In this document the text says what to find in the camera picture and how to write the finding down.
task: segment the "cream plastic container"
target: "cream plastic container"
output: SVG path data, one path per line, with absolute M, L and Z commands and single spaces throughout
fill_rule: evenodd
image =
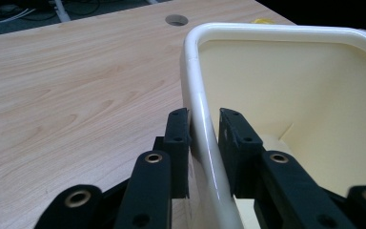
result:
M 192 228 L 256 220 L 241 216 L 229 194 L 215 134 L 219 108 L 242 113 L 265 148 L 292 154 L 320 186 L 346 196 L 366 185 L 366 31 L 200 25 L 186 37 L 181 79 L 199 194 Z

